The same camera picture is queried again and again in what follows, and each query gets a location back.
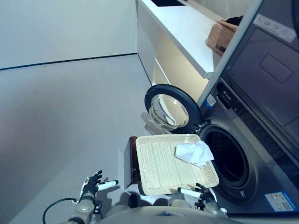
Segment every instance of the black cable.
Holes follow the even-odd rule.
[[[45,211],[43,212],[43,224],[46,224],[46,221],[45,221],[45,217],[46,217],[46,214],[47,214],[47,211],[54,205],[60,203],[60,202],[63,202],[63,201],[73,201],[74,203],[77,202],[77,199],[76,198],[73,198],[73,197],[67,197],[67,198],[63,198],[63,199],[60,199],[58,201],[55,201],[54,203],[50,204],[46,209]]]

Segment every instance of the black baseboard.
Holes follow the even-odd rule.
[[[26,64],[14,67],[3,68],[1,70],[7,69],[18,69],[18,68],[25,68],[30,66],[37,66],[37,65],[44,65],[44,64],[55,64],[55,63],[62,63],[62,62],[75,62],[75,61],[82,61],[82,60],[89,60],[89,59],[98,59],[98,58],[106,58],[106,57],[119,57],[119,56],[127,56],[127,55],[136,55],[137,53],[130,53],[130,54],[122,54],[122,55],[109,55],[109,56],[100,56],[100,57],[87,57],[87,58],[79,58],[79,59],[71,59],[71,60],[63,60],[63,61],[55,61],[55,62],[43,62],[43,63],[36,63],[36,64]]]

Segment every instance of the white wall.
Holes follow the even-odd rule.
[[[0,1],[0,68],[135,52],[135,0]]]
[[[223,18],[245,15],[255,0],[194,0]]]

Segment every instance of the label sticker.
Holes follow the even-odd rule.
[[[276,212],[280,211],[298,211],[298,208],[290,200],[290,197],[285,191],[266,194],[267,201]]]
[[[292,41],[296,38],[295,30],[272,19],[269,19],[268,17],[261,14],[256,15],[253,24],[267,30],[268,32],[274,34],[277,37],[280,37],[281,39],[289,43],[292,43]]]
[[[207,100],[207,103],[209,104],[209,106],[214,106],[216,103],[215,98],[211,94],[207,97],[206,100]]]

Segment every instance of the washing machine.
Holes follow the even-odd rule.
[[[167,84],[152,86],[145,96],[159,126],[196,133],[209,145],[220,180],[217,199],[231,217],[298,216],[299,45],[293,4],[262,2],[201,107]]]

